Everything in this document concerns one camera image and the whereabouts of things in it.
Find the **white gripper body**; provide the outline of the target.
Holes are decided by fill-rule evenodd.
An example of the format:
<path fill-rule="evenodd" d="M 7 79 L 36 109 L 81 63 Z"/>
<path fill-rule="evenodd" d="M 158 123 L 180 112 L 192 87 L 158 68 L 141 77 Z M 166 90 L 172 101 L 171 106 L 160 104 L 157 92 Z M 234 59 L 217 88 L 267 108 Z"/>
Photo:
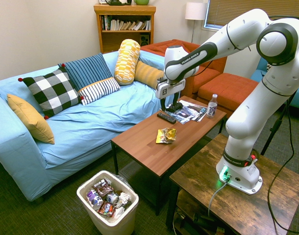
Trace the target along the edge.
<path fill-rule="evenodd" d="M 178 93 L 185 88 L 185 79 L 172 84 L 171 80 L 159 78 L 157 80 L 155 95 L 158 99 L 164 99 L 167 96 Z"/>

